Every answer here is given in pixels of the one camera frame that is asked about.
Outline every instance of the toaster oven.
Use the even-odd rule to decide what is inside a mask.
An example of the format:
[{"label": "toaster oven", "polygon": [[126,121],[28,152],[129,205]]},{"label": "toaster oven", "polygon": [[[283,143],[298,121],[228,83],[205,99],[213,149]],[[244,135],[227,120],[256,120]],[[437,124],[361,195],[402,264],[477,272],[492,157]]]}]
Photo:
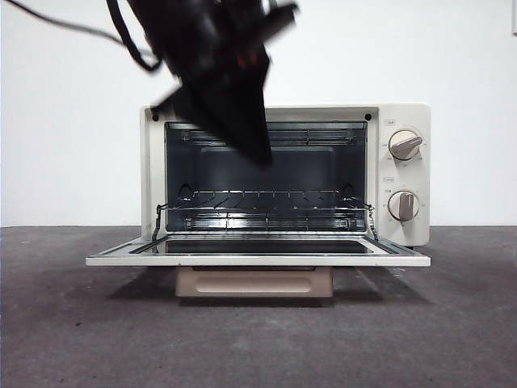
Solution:
[{"label": "toaster oven", "polygon": [[329,297],[332,268],[426,267],[423,103],[268,108],[261,168],[173,112],[141,111],[141,237],[86,258],[174,266],[182,297]]}]

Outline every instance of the oven rack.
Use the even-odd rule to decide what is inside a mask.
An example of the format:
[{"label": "oven rack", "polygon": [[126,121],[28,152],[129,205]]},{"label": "oven rack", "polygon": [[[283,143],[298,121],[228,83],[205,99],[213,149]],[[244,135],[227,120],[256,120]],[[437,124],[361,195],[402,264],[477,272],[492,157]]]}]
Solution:
[{"label": "oven rack", "polygon": [[180,189],[176,205],[168,206],[168,210],[227,210],[336,212],[364,211],[370,205],[356,197],[345,197],[339,190],[199,190],[181,195]]},{"label": "oven rack", "polygon": [[[279,206],[278,199],[284,200]],[[265,200],[268,206],[259,206]],[[185,230],[343,230],[378,239],[373,206],[339,190],[179,190],[176,205],[158,205],[156,228],[162,211],[182,222]]]}]

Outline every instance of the black cable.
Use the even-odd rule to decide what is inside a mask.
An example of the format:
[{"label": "black cable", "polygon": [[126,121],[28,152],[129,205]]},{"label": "black cable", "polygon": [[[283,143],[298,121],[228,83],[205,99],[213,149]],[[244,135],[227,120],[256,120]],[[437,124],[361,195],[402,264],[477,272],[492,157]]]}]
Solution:
[{"label": "black cable", "polygon": [[[69,23],[69,22],[66,22],[64,20],[54,19],[54,18],[51,18],[49,16],[45,16],[45,15],[41,14],[40,12],[34,11],[31,8],[23,5],[20,2],[16,2],[15,0],[4,0],[4,1],[8,2],[12,6],[15,6],[15,7],[19,8],[22,11],[27,12],[29,15],[32,15],[32,16],[34,16],[35,18],[37,18],[39,20],[43,20],[44,22],[53,24],[53,25],[58,26],[58,27],[68,28],[69,30],[74,30],[74,31],[78,31],[78,32],[85,32],[85,33],[88,33],[88,34],[91,34],[91,35],[100,36],[102,38],[111,40],[114,43],[117,43],[117,44],[119,44],[121,46],[126,47],[126,45],[124,44],[124,42],[120,38],[118,38],[117,36],[115,36],[115,35],[113,35],[113,34],[111,34],[109,32],[105,32],[105,31],[99,30],[97,28],[83,26],[81,24]],[[146,49],[141,49],[140,53],[146,55],[147,57],[154,57],[154,54],[152,52],[150,52],[149,50],[146,50]]]},{"label": "black cable", "polygon": [[152,65],[144,61],[140,51],[138,51],[138,47],[134,44],[131,36],[129,35],[124,18],[120,13],[119,2],[117,0],[106,0],[106,3],[107,8],[110,10],[111,20],[113,20],[113,24],[115,24],[115,28],[119,32],[120,38],[122,38],[124,45],[128,48],[131,58],[143,69],[149,72],[155,71],[158,67],[160,67],[162,60],[158,59],[158,61]]}]

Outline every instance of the white backdrop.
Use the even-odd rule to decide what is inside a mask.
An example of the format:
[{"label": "white backdrop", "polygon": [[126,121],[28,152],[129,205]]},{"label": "white backdrop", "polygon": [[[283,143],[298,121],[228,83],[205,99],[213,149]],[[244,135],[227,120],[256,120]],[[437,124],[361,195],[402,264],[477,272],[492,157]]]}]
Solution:
[{"label": "white backdrop", "polygon": [[[25,2],[114,31],[103,0]],[[432,224],[517,224],[512,1],[298,3],[297,27],[268,47],[266,102],[426,101]],[[174,85],[2,2],[2,225],[139,224],[138,111]]]}]

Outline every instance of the oven door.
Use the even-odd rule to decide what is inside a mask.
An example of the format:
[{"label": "oven door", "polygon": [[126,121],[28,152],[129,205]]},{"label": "oven door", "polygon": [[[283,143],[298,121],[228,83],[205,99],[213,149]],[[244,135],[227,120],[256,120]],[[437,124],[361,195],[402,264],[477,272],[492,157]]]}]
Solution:
[{"label": "oven door", "polygon": [[427,267],[429,257],[368,234],[337,232],[171,233],[140,238],[97,255],[94,266]]}]

